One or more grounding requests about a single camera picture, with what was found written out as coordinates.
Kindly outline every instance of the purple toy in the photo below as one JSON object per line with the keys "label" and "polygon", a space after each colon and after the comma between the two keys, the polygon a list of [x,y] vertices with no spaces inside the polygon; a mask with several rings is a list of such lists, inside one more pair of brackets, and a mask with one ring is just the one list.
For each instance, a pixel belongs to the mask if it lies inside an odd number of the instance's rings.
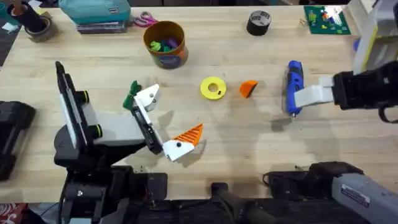
{"label": "purple toy", "polygon": [[172,47],[172,48],[174,48],[174,49],[178,47],[177,41],[175,41],[175,39],[173,39],[173,38],[167,39],[167,43],[168,43],[168,45],[169,45],[170,47]]}

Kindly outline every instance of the wooden table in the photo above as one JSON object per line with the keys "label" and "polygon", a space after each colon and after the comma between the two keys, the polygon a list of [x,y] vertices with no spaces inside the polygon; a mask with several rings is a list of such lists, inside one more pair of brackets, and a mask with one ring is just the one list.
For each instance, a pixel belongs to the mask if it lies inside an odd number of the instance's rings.
{"label": "wooden table", "polygon": [[[263,9],[272,16],[262,37],[246,32],[250,12]],[[61,61],[77,88],[88,90],[103,113],[128,113],[122,108],[130,83],[158,83],[162,96],[150,112],[166,140],[203,123],[195,153],[171,163],[147,149],[120,164],[138,172],[166,172],[168,198],[204,198],[212,182],[225,181],[244,197],[263,197],[261,175],[292,170],[320,161],[346,161],[375,181],[398,192],[397,126],[382,123],[377,111],[341,111],[333,104],[303,109],[297,119],[282,111],[282,82],[290,60],[303,63],[305,84],[322,75],[351,70],[354,36],[311,35],[302,6],[137,8],[159,20],[178,22],[190,55],[175,70],[157,67],[142,41],[143,28],[127,34],[80,35],[59,9],[50,9],[60,34],[35,44],[24,31],[0,73],[2,100],[19,100],[37,108],[24,152],[12,180],[0,184],[0,202],[54,202],[65,180],[64,168],[53,163],[53,139],[65,123],[61,112],[54,61]],[[350,28],[356,33],[347,16]],[[201,81],[225,80],[228,91],[218,101],[201,96]],[[239,94],[248,79],[259,84],[252,97]]]}

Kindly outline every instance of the small orange object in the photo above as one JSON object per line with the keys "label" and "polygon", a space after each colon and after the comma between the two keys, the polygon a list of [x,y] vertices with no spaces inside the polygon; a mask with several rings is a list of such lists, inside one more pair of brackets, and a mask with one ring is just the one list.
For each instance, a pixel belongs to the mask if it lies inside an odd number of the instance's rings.
{"label": "small orange object", "polygon": [[173,139],[181,142],[189,142],[192,143],[194,146],[196,146],[198,144],[202,131],[203,131],[203,124],[199,124],[198,126],[192,128],[191,130],[183,134],[180,134],[179,136]]}
{"label": "small orange object", "polygon": [[249,98],[249,96],[251,95],[257,84],[258,84],[257,81],[248,80],[242,83],[241,87],[239,88],[239,91],[241,92],[243,97]]}

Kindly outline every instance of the scissors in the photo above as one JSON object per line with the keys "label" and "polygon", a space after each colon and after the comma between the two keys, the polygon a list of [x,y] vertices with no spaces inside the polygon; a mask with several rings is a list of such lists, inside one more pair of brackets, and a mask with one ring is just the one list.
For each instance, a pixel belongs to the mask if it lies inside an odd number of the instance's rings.
{"label": "scissors", "polygon": [[149,27],[156,22],[157,20],[147,11],[142,12],[139,17],[134,18],[135,25],[139,27]]}

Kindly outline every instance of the yellow ring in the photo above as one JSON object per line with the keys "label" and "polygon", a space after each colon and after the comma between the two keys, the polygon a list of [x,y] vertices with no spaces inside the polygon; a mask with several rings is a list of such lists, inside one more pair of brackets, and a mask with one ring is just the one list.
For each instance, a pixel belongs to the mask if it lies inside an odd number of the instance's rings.
{"label": "yellow ring", "polygon": [[85,93],[85,99],[86,99],[85,103],[88,103],[87,91],[85,90],[84,93]]}
{"label": "yellow ring", "polygon": [[[215,84],[217,86],[217,91],[210,91],[209,86]],[[218,77],[207,77],[200,84],[201,94],[208,98],[209,100],[218,100],[223,97],[226,93],[226,85],[224,80]]]}
{"label": "yellow ring", "polygon": [[100,138],[100,137],[102,137],[101,127],[99,124],[97,124],[96,127],[97,127],[98,137]]}

